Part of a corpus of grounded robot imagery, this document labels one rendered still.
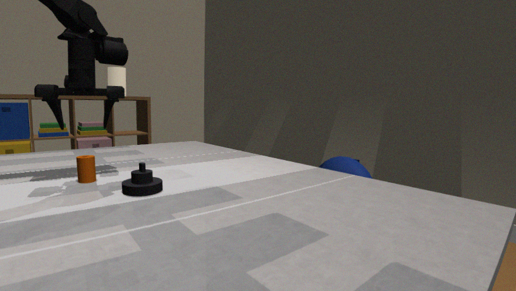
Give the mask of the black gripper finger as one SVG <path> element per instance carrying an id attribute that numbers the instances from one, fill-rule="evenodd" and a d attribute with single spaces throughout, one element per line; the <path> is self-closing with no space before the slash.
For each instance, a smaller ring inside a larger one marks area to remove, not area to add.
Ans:
<path id="1" fill-rule="evenodd" d="M 54 116 L 56 117 L 57 122 L 62 130 L 64 130 L 64 122 L 63 122 L 63 114 L 61 110 L 61 99 L 42 99 L 42 101 L 46 101 L 49 107 L 52 109 Z"/>
<path id="2" fill-rule="evenodd" d="M 113 107 L 115 102 L 119 102 L 119 100 L 118 99 L 106 99 L 105 110 L 104 110 L 104 129 L 106 129 L 109 115 L 111 113 L 111 108 Z"/>

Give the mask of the black round pedestal with shaft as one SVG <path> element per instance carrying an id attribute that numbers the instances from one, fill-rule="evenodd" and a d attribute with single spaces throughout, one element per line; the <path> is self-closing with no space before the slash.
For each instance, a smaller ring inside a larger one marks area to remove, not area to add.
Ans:
<path id="1" fill-rule="evenodd" d="M 143 197 L 163 191 L 163 180 L 153 177 L 152 170 L 145 169 L 145 163 L 139 163 L 139 170 L 131 172 L 131 178 L 122 182 L 122 193 L 129 196 Z"/>

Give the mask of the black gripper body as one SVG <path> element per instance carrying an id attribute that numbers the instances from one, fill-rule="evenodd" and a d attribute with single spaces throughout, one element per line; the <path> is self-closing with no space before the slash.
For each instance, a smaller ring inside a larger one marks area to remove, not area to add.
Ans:
<path id="1" fill-rule="evenodd" d="M 125 88 L 107 85 L 106 89 L 95 88 L 95 62 L 87 60 L 68 60 L 69 88 L 59 88 L 58 85 L 37 84 L 34 89 L 35 97 L 43 99 L 58 99 L 59 96 L 106 96 L 107 99 L 124 99 Z M 78 91 L 73 91 L 80 89 Z M 92 92 L 87 92 L 90 89 Z"/>

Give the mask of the orange knob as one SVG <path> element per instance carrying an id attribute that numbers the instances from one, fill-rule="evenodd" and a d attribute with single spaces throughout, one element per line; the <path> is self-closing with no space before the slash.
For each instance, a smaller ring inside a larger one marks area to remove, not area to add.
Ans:
<path id="1" fill-rule="evenodd" d="M 77 173 L 79 183 L 95 182 L 95 157 L 93 155 L 78 156 Z"/>

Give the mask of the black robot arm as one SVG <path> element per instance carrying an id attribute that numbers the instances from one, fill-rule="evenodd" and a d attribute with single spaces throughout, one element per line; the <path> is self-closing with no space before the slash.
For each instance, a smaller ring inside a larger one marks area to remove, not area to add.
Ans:
<path id="1" fill-rule="evenodd" d="M 57 38 L 68 41 L 68 60 L 97 60 L 102 64 L 118 66 L 126 64 L 128 49 L 123 38 L 107 36 L 106 29 L 91 5 L 82 0 L 39 1 L 66 27 Z"/>

